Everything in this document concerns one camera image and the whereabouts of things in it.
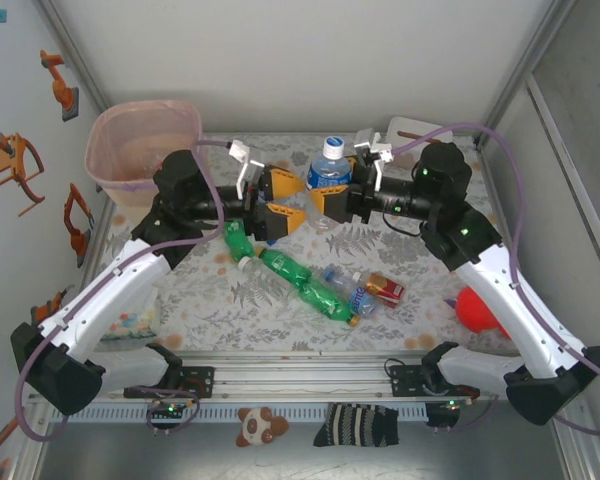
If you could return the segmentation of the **aluminium frame post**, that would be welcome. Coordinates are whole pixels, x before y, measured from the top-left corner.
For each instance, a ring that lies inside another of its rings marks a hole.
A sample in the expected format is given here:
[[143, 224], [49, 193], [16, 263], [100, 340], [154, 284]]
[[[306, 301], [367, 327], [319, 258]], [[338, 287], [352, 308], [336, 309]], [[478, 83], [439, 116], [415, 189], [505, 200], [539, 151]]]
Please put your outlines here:
[[69, 21], [58, 3], [59, 0], [31, 0], [47, 30], [56, 42], [61, 55], [73, 70], [76, 79], [84, 87], [95, 109], [102, 113], [111, 102], [98, 85], [90, 65], [83, 55], [75, 36], [71, 33]]
[[551, 0], [546, 12], [532, 31], [530, 40], [514, 65], [513, 72], [505, 82], [494, 107], [484, 121], [488, 128], [495, 129], [526, 78], [534, 71], [546, 50], [561, 29], [577, 0]]

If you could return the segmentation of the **short green soda bottle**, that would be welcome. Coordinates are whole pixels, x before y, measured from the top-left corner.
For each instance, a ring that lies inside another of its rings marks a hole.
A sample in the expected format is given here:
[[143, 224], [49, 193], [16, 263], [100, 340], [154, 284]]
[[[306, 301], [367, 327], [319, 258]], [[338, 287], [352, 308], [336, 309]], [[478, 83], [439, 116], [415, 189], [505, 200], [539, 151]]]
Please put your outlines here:
[[240, 220], [228, 221], [224, 225], [223, 238], [229, 249], [229, 255], [236, 262], [244, 257], [253, 257], [255, 249], [246, 235], [243, 223]]

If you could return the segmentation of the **black striped knit sock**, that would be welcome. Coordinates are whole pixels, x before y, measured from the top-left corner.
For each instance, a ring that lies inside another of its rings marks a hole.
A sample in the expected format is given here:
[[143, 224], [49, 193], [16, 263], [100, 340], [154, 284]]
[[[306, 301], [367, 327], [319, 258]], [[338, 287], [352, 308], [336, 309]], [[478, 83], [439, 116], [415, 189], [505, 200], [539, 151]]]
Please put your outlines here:
[[314, 447], [388, 447], [399, 444], [398, 412], [380, 405], [329, 403]]

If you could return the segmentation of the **white wet wipes pack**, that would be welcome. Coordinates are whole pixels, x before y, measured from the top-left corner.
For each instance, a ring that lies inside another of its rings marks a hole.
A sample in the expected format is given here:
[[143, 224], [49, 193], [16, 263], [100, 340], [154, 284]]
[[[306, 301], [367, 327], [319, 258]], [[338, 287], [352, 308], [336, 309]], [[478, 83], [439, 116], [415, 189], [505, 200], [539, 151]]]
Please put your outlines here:
[[151, 343], [161, 328], [161, 299], [152, 287], [119, 314], [101, 338], [102, 351], [133, 350]]

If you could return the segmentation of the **red orange juice carton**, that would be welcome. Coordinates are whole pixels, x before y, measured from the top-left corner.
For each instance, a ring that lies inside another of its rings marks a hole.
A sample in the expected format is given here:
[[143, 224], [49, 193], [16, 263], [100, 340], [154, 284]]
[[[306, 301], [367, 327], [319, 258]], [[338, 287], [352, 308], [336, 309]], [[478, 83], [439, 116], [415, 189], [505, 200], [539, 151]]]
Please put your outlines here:
[[396, 308], [405, 293], [404, 285], [379, 273], [370, 273], [363, 283], [370, 294], [390, 308]]

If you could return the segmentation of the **orange gripper claw wall sticker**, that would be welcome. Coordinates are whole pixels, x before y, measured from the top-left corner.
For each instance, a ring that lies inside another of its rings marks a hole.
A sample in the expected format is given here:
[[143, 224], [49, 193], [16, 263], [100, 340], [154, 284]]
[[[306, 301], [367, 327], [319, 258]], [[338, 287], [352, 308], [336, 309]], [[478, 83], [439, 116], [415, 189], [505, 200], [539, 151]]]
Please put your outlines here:
[[[28, 174], [25, 166], [25, 155], [29, 154], [37, 170]], [[30, 210], [45, 200], [44, 196], [36, 195], [29, 182], [45, 172], [42, 159], [34, 145], [19, 133], [4, 135], [0, 132], [0, 173], [7, 172], [8, 176], [0, 180], [0, 186], [13, 181], [23, 191], [31, 204], [22, 210], [18, 216], [22, 217]]]

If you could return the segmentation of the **brown white plush toy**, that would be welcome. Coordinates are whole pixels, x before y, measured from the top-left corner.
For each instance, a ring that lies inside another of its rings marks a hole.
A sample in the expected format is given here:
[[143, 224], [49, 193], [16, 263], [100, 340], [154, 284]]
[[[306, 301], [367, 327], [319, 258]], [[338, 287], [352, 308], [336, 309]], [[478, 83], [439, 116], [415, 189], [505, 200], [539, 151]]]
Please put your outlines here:
[[289, 430], [288, 421], [282, 416], [275, 416], [269, 407], [240, 408], [238, 418], [241, 432], [236, 446], [239, 448], [268, 445]]

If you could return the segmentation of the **green bottle with white logo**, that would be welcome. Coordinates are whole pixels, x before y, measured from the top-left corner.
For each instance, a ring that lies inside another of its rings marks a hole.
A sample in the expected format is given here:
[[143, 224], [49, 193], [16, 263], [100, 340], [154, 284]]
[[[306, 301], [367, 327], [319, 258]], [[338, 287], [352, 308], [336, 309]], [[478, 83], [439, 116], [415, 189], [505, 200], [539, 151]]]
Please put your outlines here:
[[312, 271], [282, 251], [257, 248], [256, 256], [271, 271], [288, 281], [295, 288], [302, 288], [312, 278]]

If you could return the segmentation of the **long clear bottle white cap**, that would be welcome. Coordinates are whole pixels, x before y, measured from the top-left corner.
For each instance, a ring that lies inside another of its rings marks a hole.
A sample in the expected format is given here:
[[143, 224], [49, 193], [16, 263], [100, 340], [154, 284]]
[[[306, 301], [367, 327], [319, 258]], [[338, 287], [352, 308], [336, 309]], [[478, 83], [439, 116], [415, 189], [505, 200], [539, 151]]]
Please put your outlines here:
[[238, 268], [253, 279], [268, 294], [284, 299], [291, 291], [291, 285], [284, 278], [267, 267], [258, 257], [243, 257]]

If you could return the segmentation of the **aluminium frame rail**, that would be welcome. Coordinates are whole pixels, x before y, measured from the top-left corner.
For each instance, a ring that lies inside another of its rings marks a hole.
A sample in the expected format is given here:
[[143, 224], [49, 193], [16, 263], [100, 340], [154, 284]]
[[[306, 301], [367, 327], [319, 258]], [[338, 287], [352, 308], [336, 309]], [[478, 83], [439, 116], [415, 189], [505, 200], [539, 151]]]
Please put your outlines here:
[[39, 355], [16, 356], [24, 380], [65, 414], [83, 410], [125, 388], [169, 393], [185, 366], [215, 369], [213, 393], [219, 401], [362, 401], [392, 399], [388, 367], [420, 365], [419, 354], [396, 352], [177, 352], [161, 345], [133, 351], [94, 352], [76, 361], [54, 347]]

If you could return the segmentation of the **white tissue box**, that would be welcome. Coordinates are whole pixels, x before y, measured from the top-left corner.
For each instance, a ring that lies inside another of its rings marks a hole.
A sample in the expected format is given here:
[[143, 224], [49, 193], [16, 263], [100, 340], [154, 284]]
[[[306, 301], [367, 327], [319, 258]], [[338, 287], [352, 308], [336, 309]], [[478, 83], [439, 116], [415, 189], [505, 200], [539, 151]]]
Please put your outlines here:
[[[398, 148], [415, 142], [420, 137], [439, 128], [440, 125], [420, 120], [406, 117], [394, 117], [389, 123], [386, 140], [393, 148]], [[453, 134], [450, 131], [440, 133], [400, 155], [395, 155], [393, 165], [406, 170], [411, 170], [420, 159], [420, 155], [426, 146], [434, 143], [450, 143], [452, 141]]]

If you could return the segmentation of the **crushed green bottle gold cap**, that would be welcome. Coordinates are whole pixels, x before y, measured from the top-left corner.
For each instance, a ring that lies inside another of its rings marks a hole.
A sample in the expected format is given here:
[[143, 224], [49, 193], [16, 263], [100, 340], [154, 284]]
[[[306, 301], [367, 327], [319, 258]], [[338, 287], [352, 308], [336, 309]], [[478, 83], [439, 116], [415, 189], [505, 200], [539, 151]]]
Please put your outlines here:
[[360, 322], [359, 316], [338, 293], [314, 278], [299, 288], [298, 295], [302, 301], [330, 320], [344, 322], [352, 328]]

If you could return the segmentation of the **red plastic toy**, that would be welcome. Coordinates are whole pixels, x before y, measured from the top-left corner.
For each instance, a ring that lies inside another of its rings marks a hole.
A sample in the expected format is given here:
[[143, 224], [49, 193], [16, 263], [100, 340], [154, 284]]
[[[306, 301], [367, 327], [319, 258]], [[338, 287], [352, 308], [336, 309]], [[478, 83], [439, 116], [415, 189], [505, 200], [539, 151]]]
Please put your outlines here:
[[455, 298], [446, 298], [445, 303], [455, 311], [459, 322], [471, 332], [498, 330], [506, 339], [510, 339], [495, 315], [470, 287], [463, 288]]

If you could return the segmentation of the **clear bottle dark blue label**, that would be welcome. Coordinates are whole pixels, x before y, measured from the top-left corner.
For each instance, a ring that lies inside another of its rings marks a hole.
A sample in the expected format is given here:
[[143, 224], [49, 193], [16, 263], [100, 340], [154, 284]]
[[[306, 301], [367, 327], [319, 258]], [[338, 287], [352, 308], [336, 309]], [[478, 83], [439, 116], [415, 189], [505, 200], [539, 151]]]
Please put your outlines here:
[[317, 232], [332, 230], [337, 223], [319, 212], [310, 193], [314, 188], [346, 185], [351, 181], [352, 167], [344, 156], [344, 147], [342, 138], [327, 137], [322, 153], [311, 162], [307, 172], [305, 211], [309, 225]]

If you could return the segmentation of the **grey metal side panel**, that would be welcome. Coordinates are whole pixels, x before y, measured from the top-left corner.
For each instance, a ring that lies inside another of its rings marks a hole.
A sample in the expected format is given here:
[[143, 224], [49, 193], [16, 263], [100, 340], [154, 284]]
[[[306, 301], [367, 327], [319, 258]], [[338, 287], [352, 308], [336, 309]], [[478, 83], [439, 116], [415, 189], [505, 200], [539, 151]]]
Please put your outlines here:
[[600, 264], [600, 0], [562, 0], [528, 91]]

